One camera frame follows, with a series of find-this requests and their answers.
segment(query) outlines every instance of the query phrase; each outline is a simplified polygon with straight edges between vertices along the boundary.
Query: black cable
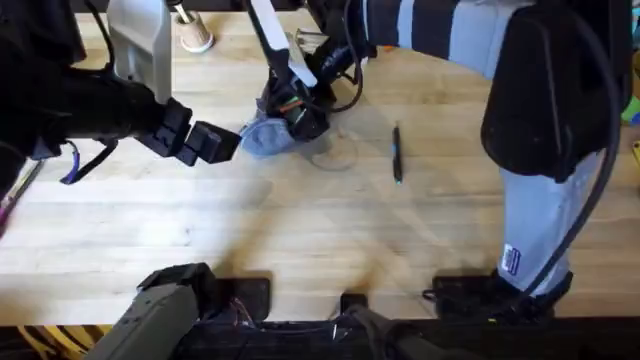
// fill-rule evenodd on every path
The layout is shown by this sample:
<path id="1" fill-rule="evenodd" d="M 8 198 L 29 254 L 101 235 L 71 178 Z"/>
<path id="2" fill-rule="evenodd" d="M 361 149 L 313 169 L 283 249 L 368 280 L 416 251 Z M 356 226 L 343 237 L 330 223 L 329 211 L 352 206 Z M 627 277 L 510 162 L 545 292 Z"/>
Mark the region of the black cable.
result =
<path id="1" fill-rule="evenodd" d="M 502 305 L 498 305 L 493 309 L 487 309 L 486 311 L 483 311 L 482 314 L 477 317 L 481 321 L 486 320 L 487 318 L 492 317 L 497 313 L 509 310 L 511 308 L 516 308 L 529 296 L 531 296 L 531 294 L 533 294 L 538 286 L 540 286 L 544 279 L 549 275 L 553 267 L 556 266 L 567 249 L 569 249 L 580 230 L 582 230 L 582 228 L 586 224 L 589 216 L 602 197 L 602 193 L 604 192 L 607 182 L 611 177 L 611 173 L 613 172 L 613 166 L 618 155 L 618 146 L 620 143 L 620 95 L 618 94 L 616 80 L 611 73 L 611 65 L 607 53 L 602 47 L 598 35 L 578 14 L 573 13 L 573 18 L 580 37 L 582 37 L 584 42 L 589 47 L 591 54 L 593 55 L 598 70 L 601 73 L 602 80 L 606 88 L 607 97 L 609 98 L 609 139 L 607 142 L 606 153 L 604 159 L 602 160 L 602 166 L 600 168 L 600 172 L 598 173 L 598 177 L 593 184 L 591 193 L 589 194 L 589 197 L 587 197 L 584 206 L 580 210 L 580 213 L 576 217 L 576 220 L 571 225 L 571 228 L 569 228 L 569 231 L 567 231 L 567 234 L 562 239 L 562 242 L 553 251 L 542 269 L 540 269 L 538 275 L 536 275 L 531 284 L 515 298 L 506 301 Z"/>
<path id="2" fill-rule="evenodd" d="M 308 99 L 305 95 L 300 93 L 294 87 L 293 91 L 296 94 L 296 96 L 300 100 L 302 100 L 302 102 L 306 107 L 312 110 L 320 111 L 323 113 L 337 114 L 354 107 L 360 100 L 360 97 L 362 96 L 362 91 L 364 89 L 364 84 L 363 84 L 364 77 L 362 75 L 362 64 L 360 63 L 360 59 L 358 59 L 358 53 L 356 52 L 356 47 L 353 45 L 353 39 L 351 38 L 351 33 L 349 32 L 349 7 L 350 6 L 351 6 L 351 0 L 347 0 L 344 6 L 344 19 L 342 22 L 344 24 L 344 32 L 347 38 L 347 44 L 349 45 L 349 51 L 351 52 L 351 57 L 353 58 L 353 61 L 356 67 L 354 77 L 355 77 L 355 80 L 358 82 L 358 89 L 356 90 L 356 94 L 353 96 L 353 99 L 351 99 L 351 101 L 348 104 L 337 107 L 337 108 L 324 108 L 314 104 L 310 99 Z"/>
<path id="3" fill-rule="evenodd" d="M 113 43 L 111 42 L 111 38 L 109 37 L 109 33 L 107 32 L 107 28 L 104 26 L 102 19 L 100 18 L 100 13 L 98 12 L 98 8 L 91 2 L 91 0 L 84 0 L 84 5 L 89 9 L 91 15 L 95 19 L 98 27 L 100 28 L 100 33 L 102 34 L 102 38 L 104 42 L 107 44 L 107 51 L 109 52 L 109 61 L 105 64 L 103 71 L 111 71 L 113 70 L 113 64 L 115 63 L 115 53 L 113 50 Z"/>

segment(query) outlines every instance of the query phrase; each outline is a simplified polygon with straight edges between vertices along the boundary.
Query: blue cloth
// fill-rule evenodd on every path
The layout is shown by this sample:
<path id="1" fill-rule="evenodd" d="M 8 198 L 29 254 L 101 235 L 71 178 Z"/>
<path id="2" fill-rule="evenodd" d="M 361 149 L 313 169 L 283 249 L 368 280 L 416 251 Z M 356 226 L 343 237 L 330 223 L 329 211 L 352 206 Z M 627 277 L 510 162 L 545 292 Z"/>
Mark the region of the blue cloth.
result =
<path id="1" fill-rule="evenodd" d="M 254 156 L 271 156 L 293 148 L 296 141 L 291 137 L 287 121 L 282 118 L 257 118 L 240 131 L 241 146 Z"/>

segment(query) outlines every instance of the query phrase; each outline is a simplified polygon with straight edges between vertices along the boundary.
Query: blue label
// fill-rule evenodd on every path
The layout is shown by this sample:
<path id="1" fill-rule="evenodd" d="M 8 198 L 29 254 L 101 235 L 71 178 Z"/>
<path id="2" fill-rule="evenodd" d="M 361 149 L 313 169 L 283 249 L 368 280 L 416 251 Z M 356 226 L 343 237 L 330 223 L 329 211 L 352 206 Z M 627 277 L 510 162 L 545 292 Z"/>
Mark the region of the blue label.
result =
<path id="1" fill-rule="evenodd" d="M 513 246 L 506 244 L 502 255 L 502 269 L 515 276 L 520 265 L 520 251 Z"/>

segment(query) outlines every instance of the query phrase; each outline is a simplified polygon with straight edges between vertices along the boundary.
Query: black strap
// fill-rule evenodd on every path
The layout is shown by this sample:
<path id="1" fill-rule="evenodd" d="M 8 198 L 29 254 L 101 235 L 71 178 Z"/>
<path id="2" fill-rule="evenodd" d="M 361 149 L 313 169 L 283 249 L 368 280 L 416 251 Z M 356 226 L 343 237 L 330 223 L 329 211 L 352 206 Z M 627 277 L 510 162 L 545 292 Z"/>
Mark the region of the black strap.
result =
<path id="1" fill-rule="evenodd" d="M 67 176 L 60 179 L 60 182 L 65 185 L 73 185 L 78 181 L 82 180 L 88 173 L 90 173 L 93 169 L 95 169 L 98 165 L 102 164 L 102 162 L 111 155 L 113 150 L 118 147 L 118 140 L 106 140 L 101 141 L 104 144 L 104 149 L 98 154 L 93 160 L 89 161 L 85 166 L 80 168 L 78 171 L 72 170 Z"/>

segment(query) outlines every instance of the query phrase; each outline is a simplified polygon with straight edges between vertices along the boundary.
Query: pen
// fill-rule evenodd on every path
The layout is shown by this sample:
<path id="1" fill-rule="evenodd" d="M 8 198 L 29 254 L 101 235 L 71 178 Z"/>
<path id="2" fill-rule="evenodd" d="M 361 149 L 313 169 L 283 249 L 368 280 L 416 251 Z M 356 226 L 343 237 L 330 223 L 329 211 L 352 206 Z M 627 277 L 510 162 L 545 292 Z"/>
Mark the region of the pen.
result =
<path id="1" fill-rule="evenodd" d="M 398 124 L 393 128 L 393 144 L 391 145 L 391 153 L 393 155 L 393 178 L 396 184 L 402 184 L 402 159 L 400 153 L 400 128 Z"/>

